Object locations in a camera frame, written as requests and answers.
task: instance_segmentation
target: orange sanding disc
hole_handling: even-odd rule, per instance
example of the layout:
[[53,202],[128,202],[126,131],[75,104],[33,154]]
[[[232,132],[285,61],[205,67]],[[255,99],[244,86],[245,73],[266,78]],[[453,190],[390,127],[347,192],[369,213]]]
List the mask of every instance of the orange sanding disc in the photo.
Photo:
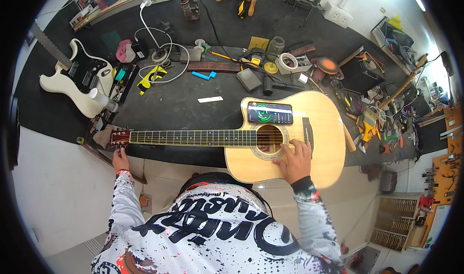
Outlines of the orange sanding disc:
[[317,58],[317,67],[326,74],[336,74],[340,70],[337,63],[325,56]]

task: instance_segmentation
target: hammer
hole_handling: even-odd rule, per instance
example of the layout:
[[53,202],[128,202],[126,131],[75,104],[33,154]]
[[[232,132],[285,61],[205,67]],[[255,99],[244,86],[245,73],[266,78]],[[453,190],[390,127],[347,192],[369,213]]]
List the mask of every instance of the hammer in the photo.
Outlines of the hammer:
[[272,88],[277,88],[286,91],[304,91],[305,88],[298,85],[287,85],[287,84],[280,84],[272,81],[270,77],[264,75],[264,82],[263,82],[263,92],[264,96],[270,96],[274,92]]

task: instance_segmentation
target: white electric guitar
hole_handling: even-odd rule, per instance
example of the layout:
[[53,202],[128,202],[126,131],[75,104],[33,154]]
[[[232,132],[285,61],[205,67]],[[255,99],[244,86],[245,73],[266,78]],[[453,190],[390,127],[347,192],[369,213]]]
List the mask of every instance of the white electric guitar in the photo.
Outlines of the white electric guitar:
[[33,22],[31,31],[45,49],[57,60],[55,74],[51,77],[40,75],[40,86],[49,92],[60,92],[72,99],[82,114],[93,118],[103,110],[96,101],[89,97],[89,92],[97,88],[109,96],[113,84],[111,70],[113,67],[106,60],[90,56],[78,39],[72,39],[71,59],[68,59]]

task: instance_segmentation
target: pink cloth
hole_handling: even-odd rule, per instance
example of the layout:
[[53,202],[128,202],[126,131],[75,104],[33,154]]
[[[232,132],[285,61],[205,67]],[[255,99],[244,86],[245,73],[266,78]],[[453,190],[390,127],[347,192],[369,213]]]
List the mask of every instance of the pink cloth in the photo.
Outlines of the pink cloth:
[[129,44],[129,47],[132,45],[132,41],[130,39],[123,40],[119,42],[119,46],[116,51],[116,58],[120,62],[130,62],[126,61],[126,45]]

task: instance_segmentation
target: sleeve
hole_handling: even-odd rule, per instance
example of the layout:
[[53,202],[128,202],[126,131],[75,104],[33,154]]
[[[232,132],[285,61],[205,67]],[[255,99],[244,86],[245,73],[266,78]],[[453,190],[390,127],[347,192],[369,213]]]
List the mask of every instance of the sleeve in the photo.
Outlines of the sleeve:
[[144,223],[142,208],[134,190],[134,179],[129,171],[120,170],[116,173],[113,203],[108,220],[108,237],[117,237]]
[[303,250],[318,257],[328,272],[346,273],[332,220],[311,177],[304,177],[291,186],[298,207]]

